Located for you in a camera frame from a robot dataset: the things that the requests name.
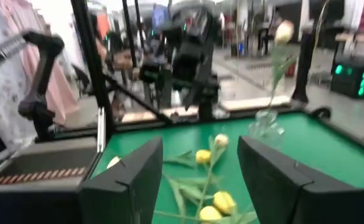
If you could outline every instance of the metal pole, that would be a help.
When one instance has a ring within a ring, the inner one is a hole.
[[[129,18],[129,12],[128,12],[128,4],[126,0],[122,0],[122,7],[124,9],[124,17],[125,17],[125,27],[126,27],[126,35],[128,36],[129,41],[129,47],[131,49],[131,58],[132,58],[132,66],[136,68],[138,65],[136,63],[136,55],[134,52],[134,41],[133,41],[133,35],[132,35],[132,29],[131,29],[131,20]]]
[[[143,52],[145,52],[144,50],[144,39],[143,39],[143,32],[142,32],[142,22],[140,21],[140,10],[139,10],[139,1],[138,0],[134,0],[134,7],[136,10],[136,20],[138,21],[138,29],[139,29],[139,35],[140,35],[140,44],[141,47],[143,48]]]
[[[106,139],[110,140],[114,128],[113,112],[107,92],[105,91],[106,85],[103,78],[101,59],[96,47],[95,37],[93,36],[93,26],[88,15],[88,6],[84,0],[71,0],[71,5],[74,11],[75,23],[77,24],[77,29],[81,38],[82,50],[86,57],[97,106],[105,109]]]

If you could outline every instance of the clear glass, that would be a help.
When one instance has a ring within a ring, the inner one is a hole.
[[[284,136],[284,128],[277,124],[277,112],[261,110],[256,113],[255,122],[251,123],[248,131],[252,138],[274,148],[280,148]]]

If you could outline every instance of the green tabletop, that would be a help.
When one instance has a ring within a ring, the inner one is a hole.
[[[239,211],[243,212],[251,205],[251,199],[240,171],[236,152],[238,137],[248,135],[248,126],[253,121],[254,119],[239,119],[115,134],[107,145],[93,176],[106,170],[114,156],[122,158],[154,136],[162,136],[164,158],[168,158],[189,150],[207,149],[208,137],[223,133],[229,137],[229,146],[214,173],[223,177],[221,188],[232,194]],[[304,113],[281,114],[278,116],[278,123],[286,130],[279,151],[338,180],[364,188],[364,150],[361,146]],[[163,171],[172,177],[205,176],[205,171],[202,169],[168,164],[163,166]],[[177,213],[172,190],[165,179],[161,181],[156,210]],[[187,210],[189,215],[194,216],[195,206],[188,206]],[[153,223],[180,222],[173,218],[155,215]]]

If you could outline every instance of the floor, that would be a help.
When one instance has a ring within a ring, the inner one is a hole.
[[[299,46],[291,46],[296,54]],[[333,52],[316,50],[310,74],[327,73],[331,69]],[[223,77],[220,100],[239,100],[269,96],[271,84],[270,58],[230,58],[230,49],[217,49],[213,54],[213,71]],[[285,78],[278,95],[292,95],[295,80]],[[135,93],[142,97],[141,83],[134,84]],[[352,100],[310,83],[307,87],[309,108],[329,106],[332,121],[357,136],[364,138],[364,100]],[[95,122],[97,105],[94,97],[80,99],[80,111],[67,119],[68,127],[86,126]]]

